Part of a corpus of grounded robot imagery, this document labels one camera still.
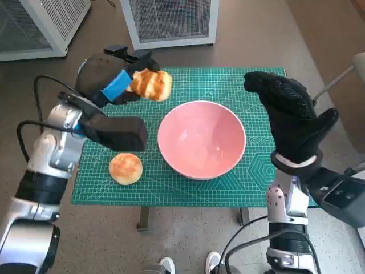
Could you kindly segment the black left hand blue tape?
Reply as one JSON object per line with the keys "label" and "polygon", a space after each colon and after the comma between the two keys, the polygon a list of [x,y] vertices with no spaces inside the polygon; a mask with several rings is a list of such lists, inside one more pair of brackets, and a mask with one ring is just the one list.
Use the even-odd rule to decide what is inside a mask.
{"label": "black left hand blue tape", "polygon": [[160,69],[150,50],[129,53],[125,45],[111,45],[82,63],[75,90],[99,108],[109,103],[120,105],[135,102],[140,100],[140,96],[127,89],[133,81],[133,74],[144,69]]}

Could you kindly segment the black knitted gloved right hand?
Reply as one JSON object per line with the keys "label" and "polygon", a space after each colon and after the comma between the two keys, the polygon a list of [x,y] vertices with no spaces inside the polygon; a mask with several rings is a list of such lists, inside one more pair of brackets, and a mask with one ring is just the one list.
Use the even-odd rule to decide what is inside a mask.
{"label": "black knitted gloved right hand", "polygon": [[244,78],[245,90],[258,94],[266,109],[277,152],[295,164],[313,157],[338,121],[337,109],[317,115],[307,88],[294,79],[262,71]]}

